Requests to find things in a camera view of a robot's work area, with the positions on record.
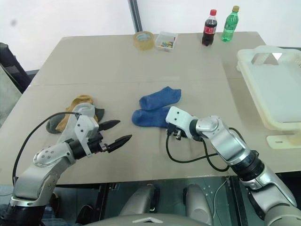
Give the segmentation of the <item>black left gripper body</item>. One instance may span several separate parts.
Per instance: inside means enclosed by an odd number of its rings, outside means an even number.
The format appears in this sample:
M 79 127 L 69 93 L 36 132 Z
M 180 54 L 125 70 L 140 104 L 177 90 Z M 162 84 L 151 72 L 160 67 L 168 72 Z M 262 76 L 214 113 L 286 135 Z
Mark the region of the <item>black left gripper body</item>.
M 96 134 L 88 139 L 88 147 L 91 151 L 91 153 L 98 153 L 98 152 L 106 152 L 109 150 L 108 145 L 106 143 L 103 143 L 103 136 L 101 135 L 100 131 L 107 130 L 108 126 L 106 122 L 99 124 L 99 129 L 96 132 Z

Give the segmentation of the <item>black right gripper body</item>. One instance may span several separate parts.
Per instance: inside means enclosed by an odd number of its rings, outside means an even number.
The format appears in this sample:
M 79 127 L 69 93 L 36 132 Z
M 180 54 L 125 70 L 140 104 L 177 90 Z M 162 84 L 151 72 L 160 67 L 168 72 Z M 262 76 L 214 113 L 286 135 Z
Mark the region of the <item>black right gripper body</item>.
M 168 136 L 174 136 L 176 140 L 181 140 L 182 138 L 187 138 L 186 133 L 176 127 L 175 125 L 169 123 L 167 126 L 167 135 Z

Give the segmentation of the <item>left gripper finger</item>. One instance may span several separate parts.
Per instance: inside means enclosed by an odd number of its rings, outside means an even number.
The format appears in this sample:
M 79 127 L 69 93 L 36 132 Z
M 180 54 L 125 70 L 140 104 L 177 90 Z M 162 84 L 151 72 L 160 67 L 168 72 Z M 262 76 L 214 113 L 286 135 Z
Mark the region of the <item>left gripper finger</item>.
M 111 153 L 111 152 L 119 149 L 126 142 L 128 142 L 131 137 L 132 137 L 132 135 L 126 135 L 126 136 L 122 136 L 122 137 L 116 139 L 112 144 L 107 145 L 107 152 Z
M 116 126 L 118 123 L 120 123 L 120 120 L 109 120 L 105 122 L 100 122 L 98 124 L 98 130 L 103 131 L 103 130 L 108 130 Z

